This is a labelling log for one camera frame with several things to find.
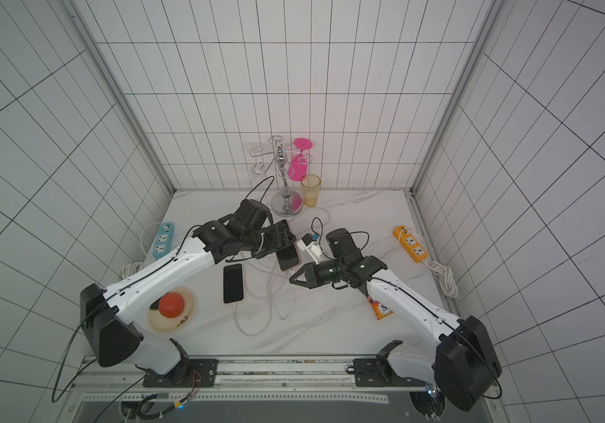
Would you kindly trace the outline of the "black smartphone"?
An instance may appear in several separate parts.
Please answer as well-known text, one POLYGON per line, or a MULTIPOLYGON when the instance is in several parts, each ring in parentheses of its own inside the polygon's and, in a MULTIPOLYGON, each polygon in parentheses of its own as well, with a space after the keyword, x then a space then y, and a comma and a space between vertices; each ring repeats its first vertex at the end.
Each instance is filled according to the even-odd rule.
POLYGON ((285 248, 276 252, 276 257, 281 271, 289 271, 299 266, 301 259, 297 249, 297 243, 294 241, 285 248))
POLYGON ((223 303, 234 304, 244 300, 244 269, 242 264, 223 268, 223 303))

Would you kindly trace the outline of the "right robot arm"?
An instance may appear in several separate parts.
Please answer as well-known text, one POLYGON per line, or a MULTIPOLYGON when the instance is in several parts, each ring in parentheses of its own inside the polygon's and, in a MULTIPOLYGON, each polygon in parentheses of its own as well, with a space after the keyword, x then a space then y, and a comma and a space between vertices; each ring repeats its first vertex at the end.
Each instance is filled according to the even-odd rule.
POLYGON ((415 330, 420 344, 394 340, 378 354, 385 376, 424 382, 432 396, 441 395, 466 412, 499 384, 502 369, 479 319, 457 317, 415 292, 380 259, 364 255, 346 229, 330 232, 327 241, 330 257, 310 234, 297 242, 313 261, 289 281, 308 289, 352 287, 415 330))

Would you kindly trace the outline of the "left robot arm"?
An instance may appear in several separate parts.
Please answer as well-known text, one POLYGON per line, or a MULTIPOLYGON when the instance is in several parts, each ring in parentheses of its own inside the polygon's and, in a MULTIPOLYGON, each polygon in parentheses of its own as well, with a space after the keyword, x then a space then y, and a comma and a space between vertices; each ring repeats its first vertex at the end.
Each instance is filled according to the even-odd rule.
POLYGON ((170 386, 191 378, 191 360, 182 345, 137 327, 136 319, 188 278, 241 252, 262 259, 295 247, 286 220, 274 221, 269 208, 244 199, 219 220, 195 225, 178 248, 129 278, 106 288, 96 284, 80 294, 80 323, 96 363, 109 368, 130 363, 170 386))

